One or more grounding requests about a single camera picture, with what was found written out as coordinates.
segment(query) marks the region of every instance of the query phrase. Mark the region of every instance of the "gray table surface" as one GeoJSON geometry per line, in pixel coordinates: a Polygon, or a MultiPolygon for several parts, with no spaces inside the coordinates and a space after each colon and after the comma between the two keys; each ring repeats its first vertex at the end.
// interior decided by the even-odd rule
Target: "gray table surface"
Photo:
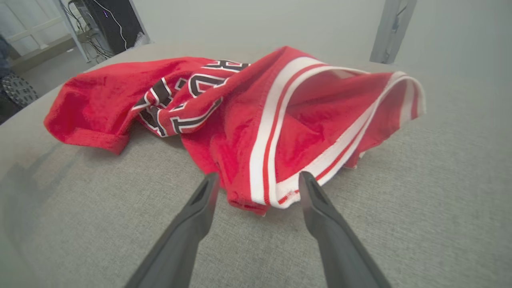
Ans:
{"type": "MultiPolygon", "coordinates": [[[[94,69],[173,56],[147,45],[94,69]]],[[[427,115],[324,188],[392,286],[511,287],[510,90],[406,72],[427,115]]],[[[120,156],[59,143],[42,124],[58,90],[0,126],[0,286],[122,286],[204,175],[139,124],[120,156]]],[[[221,192],[190,287],[326,287],[300,205],[259,217],[221,192]]]]}

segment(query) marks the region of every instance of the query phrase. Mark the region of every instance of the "red towel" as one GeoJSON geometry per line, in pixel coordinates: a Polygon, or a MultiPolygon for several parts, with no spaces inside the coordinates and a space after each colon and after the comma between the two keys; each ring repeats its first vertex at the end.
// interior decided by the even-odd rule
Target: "red towel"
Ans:
{"type": "Polygon", "coordinates": [[[264,214],[300,200],[300,171],[324,184],[424,110],[421,85],[402,72],[333,67],[284,47],[251,65],[184,57],[81,74],[45,126],[116,154],[133,119],[180,134],[199,168],[221,175],[231,205],[264,214]]]}

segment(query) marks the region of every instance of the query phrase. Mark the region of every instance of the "white cable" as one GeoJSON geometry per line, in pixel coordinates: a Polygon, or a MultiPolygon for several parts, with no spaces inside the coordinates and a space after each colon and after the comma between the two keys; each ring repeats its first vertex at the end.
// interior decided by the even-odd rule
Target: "white cable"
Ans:
{"type": "Polygon", "coordinates": [[[102,4],[100,4],[97,0],[93,0],[94,2],[96,2],[96,4],[98,4],[101,8],[105,9],[106,11],[110,12],[110,15],[112,15],[112,19],[114,19],[114,21],[117,23],[117,25],[119,26],[119,34],[121,34],[121,38],[123,38],[124,40],[124,49],[125,50],[128,50],[128,47],[127,46],[127,43],[126,43],[126,39],[124,39],[123,37],[123,28],[121,27],[121,24],[119,24],[119,22],[117,22],[116,18],[114,17],[114,14],[112,13],[112,11],[110,11],[109,9],[105,8],[102,4]]]}

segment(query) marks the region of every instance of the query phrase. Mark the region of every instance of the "black mesh object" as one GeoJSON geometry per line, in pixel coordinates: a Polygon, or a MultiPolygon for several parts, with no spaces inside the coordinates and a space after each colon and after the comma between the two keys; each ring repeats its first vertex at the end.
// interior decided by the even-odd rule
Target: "black mesh object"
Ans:
{"type": "Polygon", "coordinates": [[[2,78],[2,89],[11,101],[21,108],[25,108],[39,98],[34,88],[13,72],[2,78]]]}

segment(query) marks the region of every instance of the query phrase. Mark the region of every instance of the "gray fabric surface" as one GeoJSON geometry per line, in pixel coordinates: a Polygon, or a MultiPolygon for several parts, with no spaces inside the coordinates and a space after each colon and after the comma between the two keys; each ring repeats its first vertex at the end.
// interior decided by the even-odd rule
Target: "gray fabric surface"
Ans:
{"type": "MultiPolygon", "coordinates": [[[[97,67],[173,56],[147,45],[97,67]]],[[[510,287],[510,90],[410,74],[427,115],[325,191],[392,286],[510,287]]],[[[42,124],[57,92],[0,126],[0,286],[122,286],[203,174],[179,138],[138,124],[120,156],[59,143],[42,124]]],[[[300,205],[259,217],[222,192],[190,287],[326,287],[300,205]]]]}

